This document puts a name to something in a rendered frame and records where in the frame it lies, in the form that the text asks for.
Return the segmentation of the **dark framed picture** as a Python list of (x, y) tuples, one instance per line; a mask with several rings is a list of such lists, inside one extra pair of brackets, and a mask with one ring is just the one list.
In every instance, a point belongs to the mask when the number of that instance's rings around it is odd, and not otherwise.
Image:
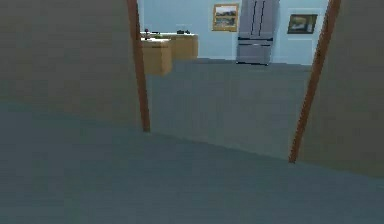
[(313, 34), (317, 14), (291, 14), (288, 24), (288, 34)]

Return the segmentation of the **brown door frame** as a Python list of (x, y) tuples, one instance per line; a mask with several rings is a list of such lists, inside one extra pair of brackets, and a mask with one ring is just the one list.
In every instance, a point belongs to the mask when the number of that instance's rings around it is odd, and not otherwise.
[[(141, 116), (141, 126), (144, 132), (151, 131), (150, 110), (148, 105), (148, 95), (146, 77), (144, 72), (143, 51), (140, 35), (140, 22), (137, 0), (125, 0), (127, 3), (129, 29), (131, 32), (133, 58), (136, 73), (138, 100)], [(330, 0), (324, 17), (320, 37), (316, 47), (314, 59), (311, 66), (311, 75), (307, 84), (305, 98), (303, 100), (300, 117), (297, 122), (294, 139), (289, 151), (288, 162), (297, 161), (301, 141), (305, 132), (311, 105), (317, 90), (318, 82), (322, 73), (324, 61), (328, 51), (329, 42), (333, 33), (334, 25), (339, 13), (341, 0)]]

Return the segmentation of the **light wooden kitchen counter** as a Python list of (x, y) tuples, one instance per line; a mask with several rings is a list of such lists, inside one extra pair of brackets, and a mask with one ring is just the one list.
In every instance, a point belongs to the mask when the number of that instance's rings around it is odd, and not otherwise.
[(169, 39), (172, 57), (176, 60), (194, 60), (198, 57), (198, 35), (193, 33), (140, 33), (141, 37)]
[(172, 70), (172, 49), (169, 39), (142, 38), (144, 72), (164, 76)]

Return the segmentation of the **grey fridge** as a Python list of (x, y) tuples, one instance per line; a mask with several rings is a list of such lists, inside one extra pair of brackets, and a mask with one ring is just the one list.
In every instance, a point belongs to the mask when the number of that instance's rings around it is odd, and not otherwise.
[(259, 29), (260, 3), (262, 1), (258, 0), (256, 23), (252, 26), (254, 0), (242, 0), (236, 55), (237, 63), (268, 65), (271, 60), (279, 0), (265, 0), (263, 24)]

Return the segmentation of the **gold framed landscape picture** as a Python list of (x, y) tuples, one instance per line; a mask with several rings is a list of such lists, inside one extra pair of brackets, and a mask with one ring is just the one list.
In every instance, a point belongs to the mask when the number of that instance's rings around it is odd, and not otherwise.
[(238, 3), (222, 3), (213, 6), (212, 30), (236, 32), (239, 19)]

